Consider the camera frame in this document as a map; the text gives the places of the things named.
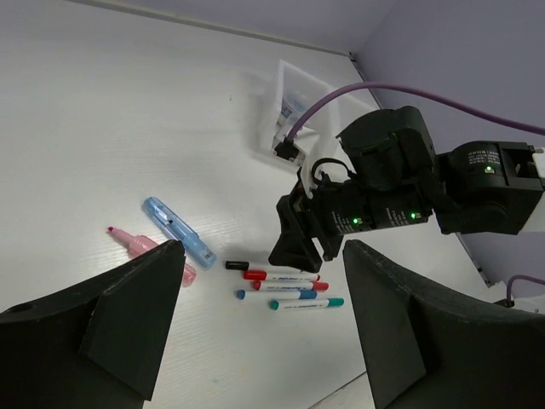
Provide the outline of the blue whiteboard marker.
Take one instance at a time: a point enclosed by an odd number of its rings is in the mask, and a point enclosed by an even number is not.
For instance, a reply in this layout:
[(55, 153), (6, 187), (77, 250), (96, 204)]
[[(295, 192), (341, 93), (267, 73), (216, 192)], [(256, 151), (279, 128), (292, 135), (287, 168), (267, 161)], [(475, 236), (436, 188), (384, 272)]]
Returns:
[(316, 291), (309, 290), (295, 290), (295, 291), (249, 291), (249, 290), (237, 290), (234, 292), (235, 297), (239, 300), (300, 300), (300, 299), (316, 299), (318, 293)]

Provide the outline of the paper clip jar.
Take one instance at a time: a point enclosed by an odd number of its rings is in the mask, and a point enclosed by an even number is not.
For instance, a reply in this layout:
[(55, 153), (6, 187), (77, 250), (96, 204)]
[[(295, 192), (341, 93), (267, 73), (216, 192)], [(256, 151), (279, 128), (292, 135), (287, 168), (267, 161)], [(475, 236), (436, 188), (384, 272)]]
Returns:
[(286, 90), (282, 96), (281, 110), (278, 120), (281, 124), (286, 122), (294, 124), (309, 108), (308, 98), (298, 91)]

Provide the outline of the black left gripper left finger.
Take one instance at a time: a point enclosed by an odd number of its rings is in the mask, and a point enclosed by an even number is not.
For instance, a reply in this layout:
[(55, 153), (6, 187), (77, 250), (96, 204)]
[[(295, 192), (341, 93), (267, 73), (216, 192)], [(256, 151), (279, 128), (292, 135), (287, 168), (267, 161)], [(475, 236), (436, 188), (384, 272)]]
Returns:
[(1, 313), (3, 408), (142, 408), (152, 399), (186, 255), (174, 240)]

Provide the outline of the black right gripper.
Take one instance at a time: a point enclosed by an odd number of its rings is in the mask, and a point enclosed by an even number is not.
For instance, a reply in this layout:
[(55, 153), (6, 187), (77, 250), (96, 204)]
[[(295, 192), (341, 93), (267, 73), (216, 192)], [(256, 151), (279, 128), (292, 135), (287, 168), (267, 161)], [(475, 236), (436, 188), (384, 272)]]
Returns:
[(338, 256), (344, 236), (375, 229), (369, 199), (353, 181), (327, 181), (311, 199), (298, 181), (276, 210), (280, 235), (269, 263), (309, 273), (318, 273), (322, 261)]

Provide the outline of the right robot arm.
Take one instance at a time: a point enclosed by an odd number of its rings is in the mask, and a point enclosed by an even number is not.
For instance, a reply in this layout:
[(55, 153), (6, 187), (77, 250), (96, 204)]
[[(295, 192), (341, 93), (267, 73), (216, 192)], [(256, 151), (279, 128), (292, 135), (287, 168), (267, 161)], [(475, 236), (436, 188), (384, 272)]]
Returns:
[(544, 229), (544, 151), (522, 142), (471, 141), (436, 153), (414, 107), (365, 114), (340, 134), (345, 181), (327, 158), (301, 170), (277, 205), (281, 232), (268, 261), (317, 273), (346, 235), (425, 223), (450, 233)]

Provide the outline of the blue highlighter pen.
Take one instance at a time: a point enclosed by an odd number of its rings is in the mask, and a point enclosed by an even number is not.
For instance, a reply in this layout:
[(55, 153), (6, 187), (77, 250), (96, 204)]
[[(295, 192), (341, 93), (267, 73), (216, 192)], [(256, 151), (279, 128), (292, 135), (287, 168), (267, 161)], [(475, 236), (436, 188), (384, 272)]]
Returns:
[(142, 209), (168, 238), (180, 241), (186, 253), (202, 268), (209, 269), (215, 264), (215, 253), (165, 203), (149, 197), (143, 201)]

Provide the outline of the green whiteboard marker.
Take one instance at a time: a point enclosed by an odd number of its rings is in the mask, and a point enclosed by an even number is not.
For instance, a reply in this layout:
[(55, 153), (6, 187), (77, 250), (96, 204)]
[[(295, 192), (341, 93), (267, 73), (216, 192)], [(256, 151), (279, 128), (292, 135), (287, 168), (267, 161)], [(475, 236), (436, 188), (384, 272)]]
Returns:
[(269, 308), (273, 311), (288, 310), (312, 310), (324, 308), (339, 308), (345, 303), (343, 298), (322, 298), (322, 299), (297, 299), (297, 300), (272, 300)]

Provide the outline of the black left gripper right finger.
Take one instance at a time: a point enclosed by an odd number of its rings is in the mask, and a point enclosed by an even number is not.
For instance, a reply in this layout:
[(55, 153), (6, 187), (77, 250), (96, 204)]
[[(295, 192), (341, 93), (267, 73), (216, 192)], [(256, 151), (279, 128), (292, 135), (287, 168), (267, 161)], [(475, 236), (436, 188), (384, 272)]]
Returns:
[(376, 407), (543, 407), (542, 315), (454, 291), (358, 240), (343, 261)]

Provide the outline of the black whiteboard marker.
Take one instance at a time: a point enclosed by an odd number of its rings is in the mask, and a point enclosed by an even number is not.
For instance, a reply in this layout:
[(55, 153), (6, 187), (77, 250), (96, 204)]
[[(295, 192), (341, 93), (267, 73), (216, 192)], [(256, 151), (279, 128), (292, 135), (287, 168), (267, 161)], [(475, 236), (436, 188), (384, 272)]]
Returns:
[(243, 272), (250, 269), (250, 263), (243, 261), (225, 261), (225, 269)]

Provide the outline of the red whiteboard marker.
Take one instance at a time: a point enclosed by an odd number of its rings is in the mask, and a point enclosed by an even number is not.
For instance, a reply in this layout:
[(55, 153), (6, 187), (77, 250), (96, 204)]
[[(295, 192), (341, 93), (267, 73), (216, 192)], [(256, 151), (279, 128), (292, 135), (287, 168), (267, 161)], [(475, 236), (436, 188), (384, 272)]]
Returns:
[(313, 273), (271, 273), (264, 270), (246, 270), (242, 272), (242, 276), (246, 280), (254, 281), (320, 281), (319, 274)]
[(330, 285), (321, 281), (252, 281), (256, 291), (327, 291)]

